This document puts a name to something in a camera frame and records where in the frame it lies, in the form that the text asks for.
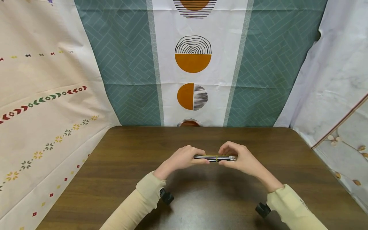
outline brown border line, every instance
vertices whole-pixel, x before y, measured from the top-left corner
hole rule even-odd
[[[344,123],[365,101],[368,99],[368,93],[324,136],[322,137],[313,147],[317,147],[321,142],[326,139],[333,131],[335,131],[342,123]]]

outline black clip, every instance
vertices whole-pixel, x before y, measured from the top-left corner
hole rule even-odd
[[[255,207],[255,210],[263,218],[265,218],[271,212],[270,207],[268,205],[264,205],[262,203],[259,203],[257,205],[257,207]]]
[[[160,190],[160,197],[166,205],[169,205],[174,200],[174,196],[170,192],[166,192],[164,188]]]

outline wrist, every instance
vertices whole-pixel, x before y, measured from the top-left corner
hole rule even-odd
[[[285,186],[266,168],[262,169],[256,178],[266,187],[268,193],[275,192]]]
[[[167,177],[173,172],[169,164],[164,161],[154,172],[153,175],[160,180],[166,180]]]

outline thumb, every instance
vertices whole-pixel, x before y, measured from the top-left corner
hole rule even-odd
[[[236,168],[236,164],[235,162],[230,162],[230,161],[227,161],[227,160],[221,160],[219,162],[219,165],[223,165],[227,168],[232,168],[232,169],[235,169]]]
[[[192,164],[209,164],[207,159],[193,159]]]

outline bundle of pencils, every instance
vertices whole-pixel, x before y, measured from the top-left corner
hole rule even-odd
[[[207,159],[210,162],[219,162],[220,160],[236,161],[236,156],[219,156],[219,155],[195,155],[194,159]]]

